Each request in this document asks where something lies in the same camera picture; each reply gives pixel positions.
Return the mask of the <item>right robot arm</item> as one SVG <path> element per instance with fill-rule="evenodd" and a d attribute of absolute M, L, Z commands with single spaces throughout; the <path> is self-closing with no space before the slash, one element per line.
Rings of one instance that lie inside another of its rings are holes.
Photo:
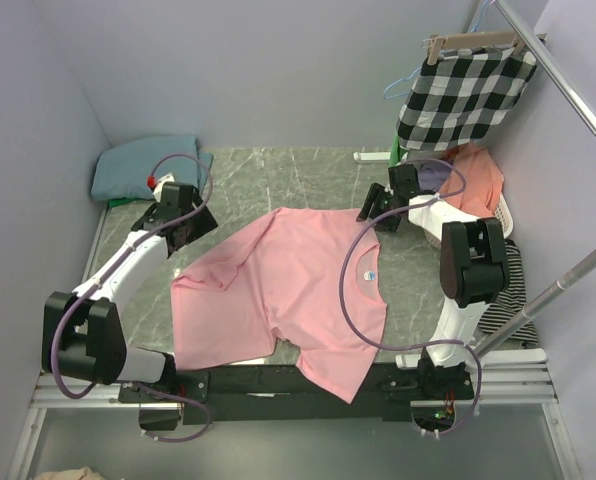
<path fill-rule="evenodd" d="M 451 205 L 449 199 L 467 190 L 465 176 L 457 169 L 452 175 L 458 187 L 440 193 L 420 186 L 414 164 L 390 167 L 389 183 L 371 185 L 357 217 L 385 232 L 397 231 L 406 219 L 440 241 L 444 304 L 432 338 L 419 348 L 420 357 L 432 365 L 416 377 L 418 390 L 430 399 L 442 397 L 452 386 L 445 367 L 476 367 L 467 347 L 482 315 L 510 280 L 503 226 L 495 217 L 469 215 Z"/>

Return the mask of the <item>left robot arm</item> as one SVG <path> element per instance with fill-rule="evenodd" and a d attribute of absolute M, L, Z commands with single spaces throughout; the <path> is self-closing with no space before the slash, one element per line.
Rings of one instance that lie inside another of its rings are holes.
<path fill-rule="evenodd" d="M 197 187 L 166 182 L 160 197 L 132 225 L 118 251 L 70 292 L 54 292 L 44 305 L 42 369 L 63 377 L 110 385 L 139 382 L 154 401 L 178 388 L 171 354 L 130 347 L 121 313 L 138 288 L 175 252 L 217 228 Z"/>

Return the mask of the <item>pink t-shirt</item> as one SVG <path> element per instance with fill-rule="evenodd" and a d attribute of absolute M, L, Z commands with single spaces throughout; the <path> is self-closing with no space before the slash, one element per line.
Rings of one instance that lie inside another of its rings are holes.
<path fill-rule="evenodd" d="M 297 367 L 349 403 L 383 336 L 379 240 L 358 210 L 278 208 L 222 241 L 171 283 L 175 363 L 199 370 L 298 347 Z"/>

